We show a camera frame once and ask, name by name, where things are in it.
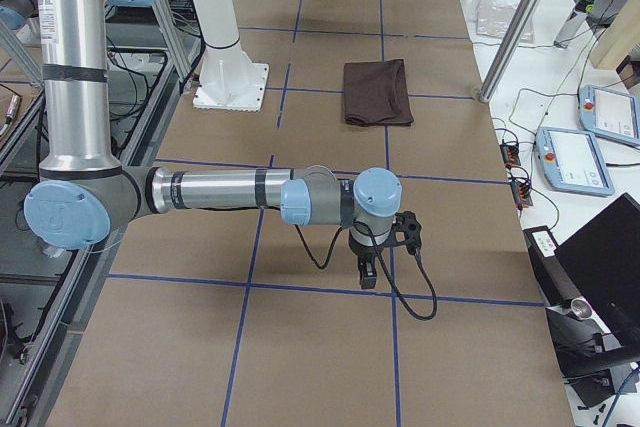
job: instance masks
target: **cardboard table surface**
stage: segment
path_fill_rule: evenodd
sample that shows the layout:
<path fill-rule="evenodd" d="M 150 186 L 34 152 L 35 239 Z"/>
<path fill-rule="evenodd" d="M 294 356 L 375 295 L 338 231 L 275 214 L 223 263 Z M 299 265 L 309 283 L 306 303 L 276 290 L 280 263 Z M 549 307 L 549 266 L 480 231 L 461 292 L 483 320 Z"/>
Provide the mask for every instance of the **cardboard table surface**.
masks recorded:
<path fill-rule="evenodd" d="M 158 164 L 395 171 L 422 222 L 435 320 L 380 276 L 358 288 L 341 238 L 326 271 L 274 212 L 134 222 L 50 427 L 572 424 L 458 0 L 235 0 L 271 66 L 260 113 L 178 105 Z M 345 62 L 404 58 L 415 123 L 342 121 Z M 333 228 L 304 229 L 321 257 Z M 387 253 L 421 312 L 406 251 Z"/>

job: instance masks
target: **aluminum pole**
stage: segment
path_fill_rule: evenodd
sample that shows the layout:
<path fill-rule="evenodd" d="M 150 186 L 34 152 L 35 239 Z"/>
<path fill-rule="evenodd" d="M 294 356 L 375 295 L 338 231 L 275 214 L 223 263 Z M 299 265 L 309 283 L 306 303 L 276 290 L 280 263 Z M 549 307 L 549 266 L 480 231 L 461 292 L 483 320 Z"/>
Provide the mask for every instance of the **aluminum pole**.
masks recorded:
<path fill-rule="evenodd" d="M 496 57 L 489 68 L 489 72 L 487 72 L 484 83 L 477 94 L 478 100 L 481 102 L 489 102 L 498 88 L 498 84 L 507 70 L 513 54 L 518 48 L 524 28 L 527 25 L 527 22 L 529 22 L 529 19 L 531 19 L 531 16 L 539 2 L 540 0 L 520 1 L 516 13 L 513 16 L 513 20 L 507 29 L 507 33 L 504 35 L 504 39 L 498 48 L 498 53 L 496 54 Z"/>

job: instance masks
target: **black cable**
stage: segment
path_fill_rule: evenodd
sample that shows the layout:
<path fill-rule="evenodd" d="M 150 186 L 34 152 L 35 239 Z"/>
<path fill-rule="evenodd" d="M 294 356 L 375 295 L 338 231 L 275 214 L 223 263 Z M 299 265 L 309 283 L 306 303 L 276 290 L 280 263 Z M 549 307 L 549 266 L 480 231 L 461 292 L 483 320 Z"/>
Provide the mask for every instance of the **black cable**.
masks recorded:
<path fill-rule="evenodd" d="M 516 147 L 518 146 L 518 144 L 520 144 L 520 142 L 518 141 L 518 136 L 516 135 L 516 133 L 515 133 L 513 130 L 509 130 L 509 129 L 507 129 L 506 127 L 505 127 L 505 128 L 497 127 L 497 128 L 495 128 L 495 129 L 493 129 L 493 130 L 495 130 L 496 132 L 504 132 L 504 133 L 508 133 L 508 134 L 513 135 L 513 138 L 514 138 L 515 143 L 516 143 L 516 144 L 515 144 L 515 145 L 516 145 Z M 502 140 L 501 140 L 501 142 L 503 142 L 503 143 L 504 143 L 504 134 L 502 134 Z"/>
<path fill-rule="evenodd" d="M 405 310 L 409 313 L 409 315 L 411 315 L 411 317 L 413 317 L 416 320 L 428 321 L 428 320 L 433 319 L 436 316 L 436 314 L 438 313 L 438 297 L 436 295 L 435 287 L 433 286 L 433 283 L 431 282 L 431 279 L 429 279 L 429 276 L 427 275 L 426 271 L 424 270 L 424 266 L 422 265 L 422 256 L 420 255 L 420 249 L 416 250 L 416 254 L 414 255 L 414 258 L 416 260 L 416 264 L 418 266 L 418 269 L 420 270 L 420 273 L 422 274 L 422 277 L 426 281 L 427 285 L 429 286 L 429 290 L 431 291 L 431 299 L 433 301 L 433 304 L 432 304 L 431 313 L 428 314 L 428 315 L 420 315 L 415 310 L 413 310 L 413 308 L 411 308 L 411 306 L 409 305 L 409 303 L 405 299 L 404 295 L 398 289 L 398 286 L 396 285 L 394 280 L 391 278 L 391 274 L 389 273 L 389 270 L 387 269 L 387 264 L 384 261 L 384 257 L 382 256 L 382 252 L 380 251 L 378 243 L 376 242 L 376 236 L 373 233 L 373 231 L 371 230 L 371 228 L 367 224 L 365 224 L 363 222 L 354 222 L 353 225 L 360 225 L 360 226 L 362 226 L 362 227 L 364 227 L 366 229 L 367 235 L 371 239 L 371 244 L 373 245 L 373 250 L 374 250 L 374 252 L 376 254 L 376 257 L 378 258 L 378 261 L 380 262 L 380 267 L 382 268 L 382 271 L 384 272 L 384 276 L 387 278 L 387 281 L 389 282 L 389 285 L 391 286 L 391 290 L 396 294 L 396 296 L 398 297 L 398 300 L 400 301 L 402 306 L 405 308 Z"/>
<path fill-rule="evenodd" d="M 187 29 L 184 29 L 179 25 L 176 25 L 176 29 L 178 29 L 180 32 L 184 32 L 185 34 L 190 35 L 191 37 L 195 37 L 196 39 L 202 39 L 202 36 L 200 34 L 196 34 L 195 32 L 189 32 Z"/>
<path fill-rule="evenodd" d="M 18 229 L 20 232 L 29 232 L 31 229 L 29 228 L 28 224 L 26 225 L 26 227 L 20 226 L 20 222 L 18 222 L 20 214 L 23 214 L 22 218 L 24 218 L 24 205 L 22 204 L 22 202 L 18 204 L 18 210 L 16 210 L 16 214 L 13 216 L 13 223 L 15 224 L 16 229 Z"/>
<path fill-rule="evenodd" d="M 112 45 L 113 49 L 116 49 L 116 44 L 113 43 L 113 40 L 111 40 L 109 38 L 109 36 L 107 35 L 107 41 Z M 111 57 L 110 55 L 107 55 L 107 58 L 109 59 L 109 61 L 111 62 L 111 64 L 113 64 L 115 67 L 119 67 L 120 69 L 124 70 L 125 72 L 127 72 L 129 74 L 129 78 L 131 79 L 131 83 L 133 84 L 133 91 L 135 93 L 135 97 L 136 100 L 133 103 L 133 107 L 131 110 L 135 110 L 138 107 L 138 103 L 139 103 L 139 99 L 138 99 L 138 84 L 136 83 L 136 79 L 133 78 L 133 74 L 132 74 L 132 70 L 126 68 L 126 62 L 124 60 L 124 57 L 122 56 L 122 54 L 120 53 L 120 59 L 122 60 L 122 63 L 125 64 L 125 67 L 122 67 L 121 65 L 118 64 L 118 62 Z M 145 79 L 145 85 L 147 87 L 147 95 L 149 95 L 149 84 L 147 82 L 147 77 L 145 75 L 143 75 L 144 79 Z"/>
<path fill-rule="evenodd" d="M 294 227 L 296 228 L 298 237 L 300 237 L 300 240 L 302 241 L 302 246 L 304 247 L 304 250 L 307 252 L 307 255 L 309 256 L 313 264 L 320 270 L 326 269 L 327 265 L 329 265 L 329 262 L 331 262 L 331 256 L 333 255 L 333 249 L 336 246 L 338 237 L 340 237 L 340 234 L 344 229 L 340 227 L 338 228 L 338 230 L 336 230 L 336 233 L 333 235 L 333 239 L 331 239 L 331 243 L 329 244 L 329 250 L 327 251 L 327 256 L 325 257 L 324 262 L 320 264 L 314 257 L 313 253 L 311 252 L 311 249 L 309 248 L 309 245 L 307 244 L 307 241 L 305 240 L 304 235 L 302 235 L 302 230 L 300 230 L 300 227 L 297 225 L 294 225 Z"/>
<path fill-rule="evenodd" d="M 0 87 L 2 87 L 3 89 L 7 89 L 9 92 L 11 92 L 14 95 L 20 95 L 18 92 L 16 92 L 15 90 L 13 90 L 11 87 L 0 83 Z"/>
<path fill-rule="evenodd" d="M 267 207 L 266 209 L 260 209 L 260 207 L 200 207 L 194 210 L 207 210 L 209 212 L 244 212 L 246 210 L 280 210 L 277 207 Z"/>
<path fill-rule="evenodd" d="M 629 372 L 629 375 L 627 375 L 627 377 L 624 379 L 624 381 L 620 385 L 620 388 L 618 389 L 618 392 L 616 393 L 615 398 L 613 399 L 613 402 L 611 403 L 611 407 L 609 408 L 609 412 L 607 412 L 607 416 L 604 418 L 602 427 L 607 427 L 607 423 L 609 422 L 609 419 L 611 418 L 611 415 L 613 414 L 613 411 L 616 408 L 616 405 L 618 405 L 618 401 L 620 400 L 622 391 L 627 386 L 629 381 L 633 378 L 633 376 L 638 375 L 638 373 L 640 373 L 640 367 L 636 367 L 635 369 L 633 369 L 631 372 Z"/>
<path fill-rule="evenodd" d="M 162 74 L 164 73 L 164 69 L 167 67 L 167 63 L 168 63 L 167 54 L 165 52 L 161 52 L 161 54 L 164 57 L 164 62 L 162 64 L 162 67 L 161 67 L 160 71 L 156 75 L 156 79 L 154 80 L 153 84 L 151 85 L 151 87 L 149 89 L 149 94 L 143 100 L 142 105 L 136 110 L 127 112 L 126 115 L 116 117 L 114 120 L 122 120 L 122 119 L 125 119 L 127 117 L 131 117 L 133 115 L 136 115 L 139 112 L 142 112 L 144 109 L 147 108 L 147 106 L 149 105 L 149 101 L 151 100 L 151 93 L 158 87 L 158 84 L 160 83 L 160 78 L 162 77 Z M 131 129 L 127 133 L 127 137 L 125 138 L 125 140 L 122 143 L 122 145 L 118 147 L 118 153 L 122 153 L 124 151 L 124 149 L 127 148 L 127 146 L 129 145 L 129 142 L 131 142 L 131 138 L 133 137 L 133 132 L 136 130 L 136 127 L 138 126 L 139 122 L 140 122 L 140 116 L 136 118 L 135 122 L 133 123 L 133 126 L 131 127 Z"/>
<path fill-rule="evenodd" d="M 40 111 L 38 112 L 38 123 L 36 124 L 36 172 L 38 173 L 38 182 L 40 182 L 40 162 L 42 160 L 42 128 L 44 124 L 44 114 L 47 106 L 47 99 L 42 97 Z"/>
<path fill-rule="evenodd" d="M 545 199 L 547 199 L 549 201 L 549 203 L 553 206 L 553 208 L 556 211 L 556 221 L 553 223 L 553 225 L 551 227 L 549 227 L 549 230 L 553 230 L 558 226 L 558 223 L 560 222 L 560 209 L 558 208 L 558 205 L 551 200 L 546 194 L 543 194 L 542 192 L 540 192 L 538 189 L 534 189 L 533 187 L 531 187 L 531 190 L 539 195 L 541 195 L 542 197 L 544 197 Z"/>
<path fill-rule="evenodd" d="M 71 270 L 71 266 L 74 264 L 77 255 L 78 255 L 78 251 L 74 250 L 65 270 L 62 272 L 62 274 L 60 274 L 60 278 L 58 279 L 58 282 L 56 283 L 56 286 L 54 287 L 53 292 L 51 292 L 51 295 L 49 296 L 47 303 L 42 308 L 42 314 L 40 314 L 40 320 L 38 320 L 38 325 L 36 326 L 33 333 L 31 333 L 30 335 L 26 335 L 24 337 L 20 337 L 18 339 L 23 344 L 31 343 L 34 340 L 36 340 L 36 338 L 42 331 L 42 328 L 44 327 L 45 321 L 47 319 L 47 315 L 49 315 L 49 311 L 51 310 L 51 307 L 53 306 L 53 303 L 56 297 L 58 296 L 58 293 L 60 292 L 60 289 L 62 288 L 62 285 L 64 284 L 64 281 L 67 278 L 67 275 L 69 275 L 69 271 Z"/>
<path fill-rule="evenodd" d="M 4 301 L 2 297 L 0 297 L 0 320 L 2 324 L 0 324 L 0 363 L 2 362 L 2 357 L 4 355 L 4 351 L 7 347 L 7 343 L 9 342 L 9 322 L 7 322 L 7 312 L 4 309 Z"/>
<path fill-rule="evenodd" d="M 575 37 L 571 37 L 570 39 L 566 39 L 564 42 L 571 42 L 572 40 L 583 36 L 587 32 L 591 32 L 591 29 L 583 30 L 582 32 L 577 34 Z M 489 47 L 496 47 L 498 45 L 502 45 L 502 42 L 497 42 L 497 43 L 490 44 L 488 42 L 479 42 L 479 41 L 477 41 L 477 42 L 472 42 L 472 43 L 473 43 L 473 45 L 486 45 L 486 46 L 489 46 Z M 518 45 L 519 49 L 549 49 L 551 47 L 558 48 L 557 45 Z"/>
<path fill-rule="evenodd" d="M 614 168 L 628 168 L 628 167 L 640 167 L 640 162 L 636 162 L 634 164 L 610 164 L 607 162 L 607 167 L 614 167 Z"/>

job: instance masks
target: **metal rack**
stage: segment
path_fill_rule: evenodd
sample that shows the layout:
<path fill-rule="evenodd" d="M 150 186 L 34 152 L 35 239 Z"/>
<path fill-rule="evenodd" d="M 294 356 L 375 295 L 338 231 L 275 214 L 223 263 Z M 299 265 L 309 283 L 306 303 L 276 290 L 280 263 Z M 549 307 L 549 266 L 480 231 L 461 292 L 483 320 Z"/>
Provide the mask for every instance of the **metal rack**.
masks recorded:
<path fill-rule="evenodd" d="M 108 36 L 119 47 L 167 50 L 154 23 L 110 23 Z M 181 35 L 180 40 L 193 62 L 200 48 L 197 39 Z M 159 79 L 147 107 L 112 129 L 118 142 L 128 137 L 120 155 L 123 165 L 153 162 L 180 97 L 181 78 L 170 56 L 164 69 L 155 74 Z M 112 71 L 109 90 L 114 109 L 126 109 L 121 99 L 130 97 L 127 94 L 133 90 L 129 75 Z M 32 341 L 25 342 L 25 349 L 5 353 L 0 359 L 0 426 L 43 425 L 46 421 L 115 258 L 116 244 L 124 235 L 121 229 L 91 250 L 59 251 L 57 257 L 48 257 L 43 254 L 46 246 L 26 228 L 20 203 L 32 184 L 12 182 L 9 176 L 37 179 L 36 127 L 43 102 L 41 94 L 0 149 L 0 174 L 7 180 L 0 182 L 0 205 L 8 214 L 0 216 L 0 298 L 11 304 L 20 336 L 37 332 L 29 338 Z"/>

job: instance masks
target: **wire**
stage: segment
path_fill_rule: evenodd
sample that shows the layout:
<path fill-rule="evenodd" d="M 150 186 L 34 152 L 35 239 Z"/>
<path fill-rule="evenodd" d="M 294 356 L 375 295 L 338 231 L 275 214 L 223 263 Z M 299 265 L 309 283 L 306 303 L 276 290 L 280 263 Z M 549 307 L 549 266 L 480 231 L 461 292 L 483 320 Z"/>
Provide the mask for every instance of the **wire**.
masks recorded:
<path fill-rule="evenodd" d="M 582 36 L 582 35 L 584 35 L 584 34 L 586 34 L 588 32 L 591 32 L 591 29 L 584 30 L 584 31 L 580 32 L 579 34 L 577 34 L 575 37 L 571 37 L 570 39 L 566 39 L 563 42 L 571 42 L 573 39 L 577 39 L 578 37 L 580 37 L 580 36 Z M 486 46 L 489 46 L 489 47 L 496 47 L 498 45 L 502 45 L 502 42 L 497 42 L 497 43 L 490 44 L 488 42 L 479 42 L 478 41 L 478 42 L 472 42 L 472 43 L 473 43 L 473 45 L 486 45 Z M 549 49 L 551 47 L 556 47 L 557 48 L 558 46 L 557 45 L 518 45 L 519 49 Z"/>
<path fill-rule="evenodd" d="M 624 381 L 620 385 L 620 388 L 618 389 L 618 392 L 616 393 L 615 398 L 613 399 L 613 402 L 611 403 L 611 407 L 609 408 L 609 412 L 607 412 L 607 416 L 604 418 L 604 422 L 602 422 L 602 427 L 607 427 L 607 423 L 609 422 L 609 419 L 611 418 L 611 414 L 613 414 L 613 410 L 616 408 L 616 405 L 618 404 L 618 400 L 620 400 L 620 396 L 622 395 L 622 391 L 627 386 L 627 384 L 632 379 L 632 377 L 634 375 L 637 375 L 639 372 L 640 372 L 640 366 L 636 367 L 631 372 L 629 372 L 629 375 L 627 375 L 627 377 L 624 379 Z"/>
<path fill-rule="evenodd" d="M 497 120 L 498 122 L 502 123 L 502 126 L 506 129 L 507 128 L 507 123 L 502 120 L 500 117 L 491 117 L 491 120 Z"/>
<path fill-rule="evenodd" d="M 514 140 L 513 140 L 513 141 L 510 141 L 510 142 L 515 142 L 516 147 L 517 147 L 517 146 L 518 146 L 518 144 L 520 143 L 520 142 L 518 142 L 518 136 L 515 134 L 515 132 L 514 132 L 513 130 L 509 130 L 509 129 L 507 129 L 507 128 L 502 128 L 502 127 L 498 127 L 498 128 L 496 128 L 496 129 L 493 129 L 493 130 L 495 130 L 496 132 L 503 132 L 503 134 L 502 134 L 502 139 L 500 140 L 500 142 L 502 142 L 502 143 L 505 143 L 505 142 L 504 142 L 504 135 L 505 135 L 505 134 L 511 134 L 511 135 L 513 135 Z"/>
<path fill-rule="evenodd" d="M 569 73 L 567 74 L 567 77 L 568 77 L 568 75 L 571 73 L 571 71 L 575 68 L 575 66 L 577 65 L 577 63 L 578 63 L 578 62 L 576 61 L 576 62 L 573 64 L 573 66 L 571 67 L 571 70 L 569 70 Z M 576 96 L 576 94 L 572 94 L 572 93 L 568 93 L 568 92 L 563 92 L 563 93 L 558 93 L 558 92 L 556 92 L 555 94 L 545 94 L 545 93 L 543 93 L 543 92 L 538 92 L 537 90 L 530 89 L 530 88 L 528 88 L 528 87 L 524 87 L 524 88 L 520 89 L 520 90 L 518 91 L 518 95 L 516 96 L 516 101 L 514 102 L 513 107 L 512 107 L 512 109 L 511 109 L 511 113 L 509 114 L 509 117 L 507 117 L 507 120 L 508 120 L 510 123 L 512 123 L 513 125 L 515 125 L 516 127 L 520 127 L 522 130 L 525 130 L 526 132 L 529 132 L 529 133 L 530 133 L 531 135 L 533 135 L 534 137 L 536 136 L 536 132 L 535 132 L 535 131 L 528 129 L 527 127 L 525 127 L 525 126 L 523 126 L 523 125 L 520 125 L 520 124 L 518 124 L 515 120 L 513 120 L 513 116 L 514 116 L 514 115 L 515 115 L 515 113 L 516 113 L 516 108 L 518 107 L 518 103 L 520 102 L 520 96 L 522 95 L 522 93 L 523 93 L 523 92 L 531 92 L 531 93 L 534 93 L 534 94 L 540 95 L 540 96 L 542 96 L 542 97 L 550 98 L 550 99 L 555 99 L 556 97 L 563 97 L 563 96 L 564 96 L 564 97 L 575 97 L 575 96 Z M 544 112 L 544 114 L 542 115 L 542 119 L 543 119 L 542 121 L 544 121 L 544 117 L 547 115 L 547 112 L 549 111 L 549 108 L 550 108 L 550 107 L 551 107 L 551 104 L 549 104 L 549 105 L 547 106 L 547 108 L 545 109 L 545 112 Z"/>
<path fill-rule="evenodd" d="M 38 112 L 38 123 L 36 124 L 36 172 L 38 182 L 40 182 L 40 161 L 42 160 L 42 128 L 44 125 L 44 115 L 47 108 L 47 99 L 43 95 L 40 111 Z"/>
<path fill-rule="evenodd" d="M 113 249 L 115 246 L 120 245 L 122 243 L 122 241 L 124 240 L 124 236 L 118 240 L 117 242 L 114 242 L 113 244 L 111 244 L 109 247 L 106 247 L 102 250 L 92 250 L 91 252 L 89 252 L 90 254 L 102 254 L 103 252 L 106 252 L 107 250 L 111 250 Z"/>
<path fill-rule="evenodd" d="M 9 87 L 9 86 L 7 86 L 7 85 L 5 85 L 5 84 L 0 83 L 0 87 L 2 87 L 3 89 L 8 90 L 9 92 L 11 92 L 11 93 L 12 93 L 12 94 L 14 94 L 14 95 L 20 95 L 18 92 L 16 92 L 16 91 L 15 91 L 15 90 L 13 90 L 11 87 Z"/>
<path fill-rule="evenodd" d="M 294 225 L 294 227 L 296 228 L 298 237 L 300 237 L 300 240 L 302 241 L 302 246 L 304 247 L 304 250 L 307 252 L 307 255 L 309 256 L 313 264 L 320 270 L 326 269 L 327 265 L 329 265 L 329 262 L 331 262 L 331 256 L 333 255 L 333 249 L 336 246 L 338 237 L 340 237 L 340 234 L 344 229 L 340 227 L 338 228 L 338 230 L 336 230 L 336 233 L 333 235 L 333 239 L 331 239 L 331 243 L 329 244 L 329 250 L 327 251 L 327 256 L 325 257 L 324 262 L 320 264 L 314 257 L 313 253 L 311 252 L 311 249 L 309 248 L 309 245 L 307 244 L 307 241 L 305 240 L 304 235 L 302 235 L 302 230 L 300 229 L 300 227 L 298 225 Z"/>
<path fill-rule="evenodd" d="M 610 164 L 607 162 L 607 167 L 614 167 L 614 168 L 630 168 L 630 167 L 640 167 L 640 162 L 636 162 L 635 164 Z"/>
<path fill-rule="evenodd" d="M 538 195 L 541 195 L 545 199 L 547 199 L 549 201 L 549 203 L 555 209 L 555 211 L 556 211 L 556 221 L 553 223 L 553 225 L 551 227 L 549 227 L 549 230 L 555 229 L 558 226 L 558 223 L 560 222 L 560 209 L 558 208 L 558 205 L 553 200 L 551 200 L 546 194 L 543 194 L 538 189 L 534 189 L 533 187 L 531 187 L 531 190 L 533 192 L 537 193 Z"/>
<path fill-rule="evenodd" d="M 405 310 L 409 313 L 409 315 L 411 315 L 411 317 L 413 317 L 416 320 L 422 320 L 422 321 L 425 321 L 425 322 L 428 321 L 428 320 L 433 319 L 436 316 L 436 314 L 438 313 L 438 297 L 436 295 L 435 287 L 433 286 L 433 283 L 431 282 L 431 279 L 429 279 L 429 276 L 427 275 L 426 271 L 424 270 L 424 266 L 422 265 L 422 255 L 420 254 L 420 249 L 416 250 L 414 258 L 416 259 L 416 264 L 418 266 L 418 269 L 420 270 L 420 273 L 422 274 L 422 277 L 426 281 L 427 285 L 429 286 L 429 290 L 431 291 L 431 299 L 432 299 L 433 304 L 432 304 L 432 308 L 431 308 L 431 313 L 429 313 L 428 315 L 420 315 L 420 314 L 418 314 L 409 305 L 409 303 L 405 299 L 404 295 L 398 289 L 398 286 L 396 285 L 394 280 L 391 278 L 391 274 L 389 273 L 389 269 L 387 269 L 387 264 L 384 261 L 384 257 L 382 256 L 382 252 L 380 251 L 378 243 L 376 242 L 376 236 L 373 233 L 373 231 L 371 230 L 371 228 L 367 224 L 365 224 L 363 222 L 354 222 L 353 225 L 354 226 L 355 225 L 360 225 L 360 226 L 362 226 L 362 227 L 364 227 L 366 229 L 367 235 L 371 239 L 371 244 L 373 245 L 373 251 L 375 252 L 376 257 L 378 258 L 378 261 L 380 262 L 380 267 L 382 268 L 382 271 L 384 272 L 384 276 L 387 278 L 387 281 L 389 282 L 389 285 L 391 286 L 391 290 L 393 291 L 394 294 L 396 294 L 396 296 L 398 297 L 398 300 L 400 301 L 402 306 L 405 308 Z"/>
<path fill-rule="evenodd" d="M 2 357 L 4 355 L 4 351 L 7 348 L 7 343 L 9 342 L 9 322 L 7 322 L 7 313 L 4 310 L 4 301 L 2 297 L 0 297 L 0 313 L 2 313 L 2 325 L 0 325 L 0 334 L 2 337 L 2 343 L 0 344 L 0 364 L 2 363 Z"/>

